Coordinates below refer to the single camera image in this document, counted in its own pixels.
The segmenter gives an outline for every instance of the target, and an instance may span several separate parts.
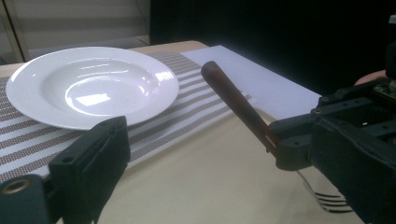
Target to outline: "white plate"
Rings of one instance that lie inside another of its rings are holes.
[[[117,116],[125,116],[128,125],[142,122],[163,112],[177,93],[177,78],[163,63],[131,50],[99,47],[38,57],[7,83],[7,97],[22,114],[75,130]]]

